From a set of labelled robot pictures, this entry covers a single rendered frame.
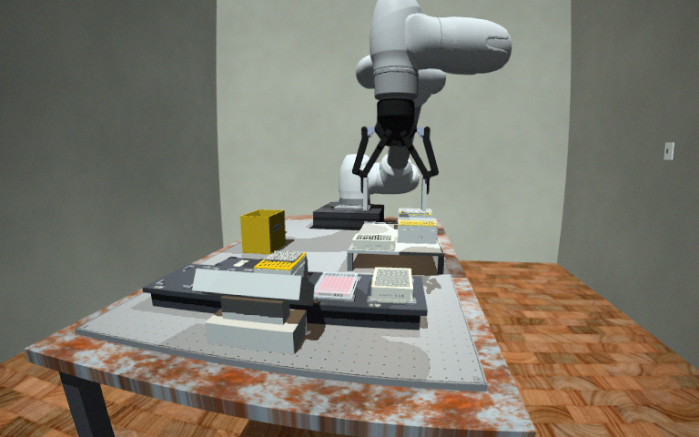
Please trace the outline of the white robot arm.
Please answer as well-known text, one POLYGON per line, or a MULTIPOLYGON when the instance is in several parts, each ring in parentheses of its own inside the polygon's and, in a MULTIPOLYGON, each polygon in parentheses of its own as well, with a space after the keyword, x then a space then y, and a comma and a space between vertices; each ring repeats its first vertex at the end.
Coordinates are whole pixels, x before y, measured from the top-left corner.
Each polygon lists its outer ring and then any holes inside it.
MULTIPOLYGON (((477 18, 427 16, 416 0, 378 0, 371 22, 370 56, 358 63, 356 78, 366 88, 375 86, 375 99, 414 99, 416 126, 421 106, 444 88, 446 73, 490 73, 501 69, 512 52, 511 36, 502 26, 477 18)), ((371 194, 404 194, 419 185, 407 147, 389 147, 368 174, 369 202, 363 210, 361 179, 352 174, 356 156, 342 162, 339 200, 329 203, 334 210, 370 211, 371 194)))

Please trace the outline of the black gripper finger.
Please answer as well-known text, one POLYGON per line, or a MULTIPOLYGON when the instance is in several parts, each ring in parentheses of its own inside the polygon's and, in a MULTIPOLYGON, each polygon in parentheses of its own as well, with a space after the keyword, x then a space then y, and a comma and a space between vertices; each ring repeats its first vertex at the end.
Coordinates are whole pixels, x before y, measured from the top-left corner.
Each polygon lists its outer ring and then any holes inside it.
POLYGON ((371 168, 373 167, 374 163, 376 162, 376 159, 378 158, 381 150, 385 147, 385 144, 387 140, 389 139, 392 130, 390 128, 387 128, 385 131, 383 137, 381 138, 379 144, 375 148, 373 154, 371 155, 368 163, 366 164, 365 168, 363 170, 360 170, 361 162, 364 157, 364 153, 369 141, 369 137, 372 136, 372 133, 375 132, 374 127, 362 127, 361 128, 361 141, 360 141, 360 146, 359 150, 353 165, 352 169, 352 174, 360 176, 361 182, 360 182, 360 191, 363 193, 363 210, 368 209, 368 199, 369 199, 369 178, 368 174, 370 173, 371 168))
POLYGON ((406 131, 404 128, 401 128, 399 130, 399 133, 403 139, 403 141, 406 144, 407 149, 409 150, 410 154, 412 155, 415 163, 417 164, 421 174, 423 175, 422 179, 422 188, 421 188, 421 211, 426 211, 426 197, 427 194, 429 194, 429 188, 430 188, 430 175, 431 177, 437 176, 439 174, 439 170, 437 167, 436 159, 434 157, 433 149, 431 146, 431 141, 430 141, 430 132, 431 129, 429 127, 417 127, 417 131, 420 135, 420 137, 423 137, 423 143, 424 147, 427 153, 427 157, 430 163, 431 170, 428 171, 422 160, 420 159, 420 156, 418 152, 416 151, 415 147, 410 141, 410 138, 408 137, 406 131), (429 178, 429 179, 427 179, 429 178))

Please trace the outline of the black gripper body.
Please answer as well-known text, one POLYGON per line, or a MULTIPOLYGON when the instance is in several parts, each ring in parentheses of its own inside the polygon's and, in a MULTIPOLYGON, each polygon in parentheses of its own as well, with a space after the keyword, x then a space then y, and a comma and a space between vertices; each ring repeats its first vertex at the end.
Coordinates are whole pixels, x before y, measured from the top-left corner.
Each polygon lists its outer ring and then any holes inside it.
POLYGON ((410 139, 417 131, 414 122, 414 102, 412 100, 389 98, 378 101, 377 124, 374 130, 380 139, 383 137, 387 128, 390 128, 392 133, 385 144, 386 146, 406 146, 399 130, 404 128, 410 139))

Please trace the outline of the pink trough reservoir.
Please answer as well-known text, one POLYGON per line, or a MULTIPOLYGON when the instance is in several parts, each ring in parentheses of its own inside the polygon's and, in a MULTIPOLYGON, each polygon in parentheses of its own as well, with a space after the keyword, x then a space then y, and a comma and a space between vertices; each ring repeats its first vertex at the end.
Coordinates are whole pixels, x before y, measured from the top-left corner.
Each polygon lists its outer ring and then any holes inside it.
POLYGON ((413 301, 411 269, 375 268, 371 300, 388 303, 413 301))

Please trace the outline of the dark grey rectangular pad with rg label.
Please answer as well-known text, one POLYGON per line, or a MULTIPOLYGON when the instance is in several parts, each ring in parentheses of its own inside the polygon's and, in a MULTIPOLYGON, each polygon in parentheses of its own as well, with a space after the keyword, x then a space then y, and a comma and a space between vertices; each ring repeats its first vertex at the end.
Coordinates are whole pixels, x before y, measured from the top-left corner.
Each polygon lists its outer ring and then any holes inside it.
POLYGON ((243 259, 237 257, 229 257, 215 266, 231 266, 231 267, 241 267, 241 268, 254 268, 263 259, 243 259))

